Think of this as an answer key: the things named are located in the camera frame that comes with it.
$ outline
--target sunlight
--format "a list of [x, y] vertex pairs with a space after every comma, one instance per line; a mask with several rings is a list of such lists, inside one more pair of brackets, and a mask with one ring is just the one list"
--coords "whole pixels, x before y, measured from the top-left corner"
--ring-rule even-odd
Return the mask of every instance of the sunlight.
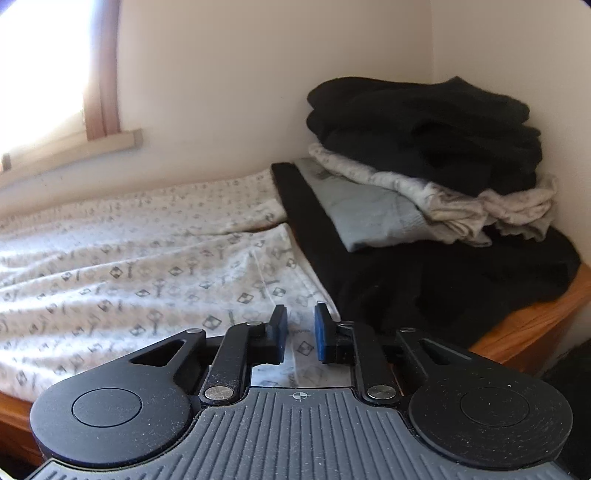
[[0, 153], [82, 109], [93, 0], [18, 0], [0, 15]]

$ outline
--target window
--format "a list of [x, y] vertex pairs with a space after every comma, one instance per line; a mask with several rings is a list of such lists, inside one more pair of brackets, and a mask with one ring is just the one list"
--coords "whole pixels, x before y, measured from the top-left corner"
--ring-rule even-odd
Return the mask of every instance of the window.
[[84, 131], [91, 13], [92, 0], [18, 0], [0, 15], [0, 152]]
[[119, 127], [119, 0], [0, 2], [0, 187], [137, 146]]

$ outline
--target white wall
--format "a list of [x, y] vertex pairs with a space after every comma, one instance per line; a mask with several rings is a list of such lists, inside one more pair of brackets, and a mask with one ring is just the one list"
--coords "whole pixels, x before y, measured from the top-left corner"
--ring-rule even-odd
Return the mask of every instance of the white wall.
[[119, 108], [144, 146], [0, 191], [0, 215], [235, 177], [306, 153], [307, 92], [431, 79], [429, 0], [123, 0]]
[[[591, 8], [582, 0], [432, 0], [434, 79], [459, 75], [531, 107], [557, 226], [591, 262]], [[581, 312], [559, 353], [591, 336]]]

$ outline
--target bed sheet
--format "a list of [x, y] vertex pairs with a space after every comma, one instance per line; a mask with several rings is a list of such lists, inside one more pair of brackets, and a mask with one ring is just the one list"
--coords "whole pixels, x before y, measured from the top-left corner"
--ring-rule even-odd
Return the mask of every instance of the bed sheet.
[[252, 384], [350, 384], [316, 358], [313, 307], [332, 303], [284, 221], [269, 170], [4, 219], [0, 391], [33, 401], [181, 330], [267, 321], [279, 303], [285, 362], [256, 367]]

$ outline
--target metal pin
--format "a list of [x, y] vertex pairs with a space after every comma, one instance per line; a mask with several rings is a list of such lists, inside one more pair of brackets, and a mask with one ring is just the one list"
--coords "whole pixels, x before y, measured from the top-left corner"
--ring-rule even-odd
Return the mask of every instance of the metal pin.
[[368, 396], [376, 400], [390, 400], [396, 396], [396, 389], [389, 385], [374, 385], [368, 388]]
[[232, 398], [234, 390], [225, 385], [217, 385], [215, 387], [209, 387], [204, 395], [210, 400], [227, 400]]

